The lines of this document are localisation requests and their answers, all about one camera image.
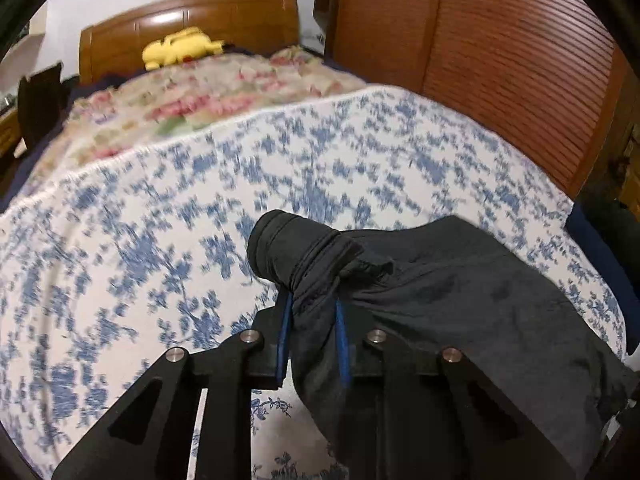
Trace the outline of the black jacket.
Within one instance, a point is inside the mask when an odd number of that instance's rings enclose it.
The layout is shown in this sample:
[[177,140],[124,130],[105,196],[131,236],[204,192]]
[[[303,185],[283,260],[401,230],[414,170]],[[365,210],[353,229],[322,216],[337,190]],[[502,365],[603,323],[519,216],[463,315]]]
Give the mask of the black jacket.
[[295,390],[340,463],[347,389],[337,301],[421,350],[458,348],[562,454],[572,479],[629,469],[630,446],[604,452],[603,430],[638,376],[552,281],[471,223],[446,217],[401,231],[337,231],[273,210],[250,233],[247,258],[258,278],[291,296]]

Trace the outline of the blue floral white bedsheet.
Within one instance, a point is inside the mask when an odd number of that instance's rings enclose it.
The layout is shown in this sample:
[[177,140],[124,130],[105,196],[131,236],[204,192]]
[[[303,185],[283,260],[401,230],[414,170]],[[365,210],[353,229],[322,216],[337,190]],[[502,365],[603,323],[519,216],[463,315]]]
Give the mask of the blue floral white bedsheet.
[[59,177],[1,218],[1,423],[42,478],[166,349],[215,347],[273,302],[246,243],[283,209],[337,229],[455,214],[555,282],[616,356],[611,289],[570,199],[472,119],[404,89],[258,110]]

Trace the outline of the pink floral quilt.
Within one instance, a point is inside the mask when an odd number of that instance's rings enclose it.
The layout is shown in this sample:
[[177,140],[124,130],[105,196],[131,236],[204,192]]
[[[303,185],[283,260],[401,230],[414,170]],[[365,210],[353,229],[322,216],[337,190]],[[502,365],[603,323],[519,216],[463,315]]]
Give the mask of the pink floral quilt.
[[16,176],[19,198],[100,159],[160,143],[231,117],[364,88],[359,77],[301,47],[269,58],[225,53],[78,89],[61,125]]

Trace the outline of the wooden desk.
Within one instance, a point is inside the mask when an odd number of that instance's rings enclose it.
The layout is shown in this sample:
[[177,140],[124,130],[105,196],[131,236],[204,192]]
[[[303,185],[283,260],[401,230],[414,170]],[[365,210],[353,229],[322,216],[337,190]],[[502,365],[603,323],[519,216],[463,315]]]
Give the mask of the wooden desk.
[[17,116],[17,104],[13,100],[2,110],[0,122],[0,157],[12,155],[22,138]]

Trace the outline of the dark chair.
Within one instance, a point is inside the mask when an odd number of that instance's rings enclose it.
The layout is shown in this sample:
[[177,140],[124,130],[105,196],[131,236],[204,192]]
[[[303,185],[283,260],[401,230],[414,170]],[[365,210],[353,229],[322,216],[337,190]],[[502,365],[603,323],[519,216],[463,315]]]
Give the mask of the dark chair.
[[17,120],[26,148],[30,151],[58,122],[63,109],[61,73],[58,62],[18,84]]

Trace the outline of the wooden louvered wardrobe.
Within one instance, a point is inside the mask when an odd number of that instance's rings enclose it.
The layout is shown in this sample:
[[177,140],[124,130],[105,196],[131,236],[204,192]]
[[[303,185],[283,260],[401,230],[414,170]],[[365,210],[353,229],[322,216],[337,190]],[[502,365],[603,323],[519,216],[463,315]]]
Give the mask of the wooden louvered wardrobe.
[[569,196],[596,164],[630,72],[584,0],[331,0],[324,52],[500,134]]

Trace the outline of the yellow plush toy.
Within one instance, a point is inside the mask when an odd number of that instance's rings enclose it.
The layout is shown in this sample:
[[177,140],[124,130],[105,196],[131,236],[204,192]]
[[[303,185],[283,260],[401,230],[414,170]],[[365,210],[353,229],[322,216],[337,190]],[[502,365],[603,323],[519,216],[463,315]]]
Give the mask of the yellow plush toy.
[[188,27],[148,44],[142,51],[142,62],[149,72],[210,54],[221,55],[225,45],[224,40],[211,40],[201,29]]

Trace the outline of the wooden headboard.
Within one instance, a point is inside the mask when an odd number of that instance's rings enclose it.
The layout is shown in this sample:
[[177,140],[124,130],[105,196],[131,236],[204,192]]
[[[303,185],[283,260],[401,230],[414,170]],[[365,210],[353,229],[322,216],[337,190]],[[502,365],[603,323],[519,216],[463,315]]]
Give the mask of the wooden headboard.
[[300,40],[297,0],[160,0],[85,28],[79,41],[79,81],[142,70],[143,49],[187,27],[213,40],[270,55]]

